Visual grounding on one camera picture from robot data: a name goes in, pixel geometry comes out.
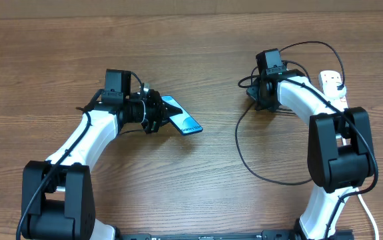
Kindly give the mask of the blue Galaxy smartphone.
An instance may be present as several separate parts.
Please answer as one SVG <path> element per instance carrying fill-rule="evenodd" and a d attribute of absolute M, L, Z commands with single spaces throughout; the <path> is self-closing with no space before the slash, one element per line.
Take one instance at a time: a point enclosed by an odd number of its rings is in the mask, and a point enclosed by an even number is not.
<path fill-rule="evenodd" d="M 202 132 L 202 126 L 191 117 L 191 115 L 185 111 L 185 109 L 171 96 L 162 96 L 161 99 L 173 107 L 177 107 L 182 110 L 182 113 L 178 113 L 169 117 L 170 122 L 182 135 L 192 135 Z"/>

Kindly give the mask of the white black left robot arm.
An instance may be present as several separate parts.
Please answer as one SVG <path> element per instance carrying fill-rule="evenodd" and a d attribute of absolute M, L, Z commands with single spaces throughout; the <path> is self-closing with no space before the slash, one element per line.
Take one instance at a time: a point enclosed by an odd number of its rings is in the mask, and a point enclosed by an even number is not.
<path fill-rule="evenodd" d="M 127 123 L 155 133 L 184 111 L 139 83 L 132 71 L 107 69 L 105 86 L 80 110 L 82 120 L 63 146 L 45 161 L 23 169 L 21 217 L 16 239 L 121 239 L 117 227 L 97 220 L 91 170 Z"/>

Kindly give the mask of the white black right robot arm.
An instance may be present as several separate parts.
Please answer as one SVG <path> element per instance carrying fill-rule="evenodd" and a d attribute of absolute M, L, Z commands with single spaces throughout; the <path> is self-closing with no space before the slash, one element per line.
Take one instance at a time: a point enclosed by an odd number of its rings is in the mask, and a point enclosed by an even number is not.
<path fill-rule="evenodd" d="M 294 227 L 264 230 L 261 239 L 353 239 L 352 230 L 335 225 L 348 198 L 373 190 L 378 182 L 368 112 L 341 103 L 342 80 L 319 91 L 306 70 L 287 68 L 279 49 L 260 52 L 256 64 L 258 75 L 249 76 L 246 93 L 255 109 L 275 112 L 284 105 L 308 125 L 307 165 L 314 182 Z"/>

